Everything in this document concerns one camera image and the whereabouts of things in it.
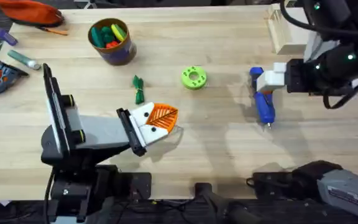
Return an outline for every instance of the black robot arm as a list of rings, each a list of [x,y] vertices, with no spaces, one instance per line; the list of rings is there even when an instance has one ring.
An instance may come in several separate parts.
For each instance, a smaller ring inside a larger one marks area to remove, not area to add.
[[[281,1],[283,17],[296,26],[318,32],[323,41],[338,40],[340,44],[307,62],[290,60],[285,74],[287,91],[322,95],[327,109],[340,108],[358,92],[358,86],[352,86],[358,78],[358,1],[300,2],[310,24],[290,17]],[[331,106],[329,96],[344,97]]]

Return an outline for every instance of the wooden block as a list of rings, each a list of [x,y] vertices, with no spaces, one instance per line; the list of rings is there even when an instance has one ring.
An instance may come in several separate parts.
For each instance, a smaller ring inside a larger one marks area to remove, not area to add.
[[[294,19],[308,23],[303,8],[287,8],[287,12]],[[272,4],[268,9],[268,28],[275,53],[279,55],[303,54],[312,32],[289,23],[282,16],[279,4]]]

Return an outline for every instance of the green ring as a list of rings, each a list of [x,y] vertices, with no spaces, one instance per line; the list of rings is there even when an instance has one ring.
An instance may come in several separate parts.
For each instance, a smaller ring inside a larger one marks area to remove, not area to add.
[[[191,73],[196,73],[198,78],[192,80],[190,78]],[[205,86],[206,83],[206,73],[201,67],[190,66],[185,68],[181,73],[181,82],[183,85],[190,90],[198,90]]]

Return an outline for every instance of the orange object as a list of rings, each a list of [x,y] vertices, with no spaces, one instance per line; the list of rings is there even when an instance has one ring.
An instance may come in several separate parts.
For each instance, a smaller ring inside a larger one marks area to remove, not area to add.
[[[46,32],[54,33],[54,34],[68,35],[67,31],[65,31],[65,30],[56,30],[56,29],[44,28],[44,27],[37,27],[37,28],[40,30],[46,31]]]
[[[119,45],[118,42],[114,40],[111,43],[107,43],[106,48],[112,48],[112,47],[115,47],[117,45]]]
[[[155,103],[146,124],[165,128],[170,133],[178,119],[178,109],[162,103]]]
[[[41,2],[31,0],[0,0],[0,8],[3,13],[15,23],[40,26],[60,26],[64,18],[61,12]]]

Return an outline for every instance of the colored marker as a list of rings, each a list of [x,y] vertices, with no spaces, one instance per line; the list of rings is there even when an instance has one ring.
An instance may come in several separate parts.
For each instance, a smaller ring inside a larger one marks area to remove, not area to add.
[[[11,46],[15,46],[17,44],[17,40],[2,28],[0,28],[0,38],[5,40]]]

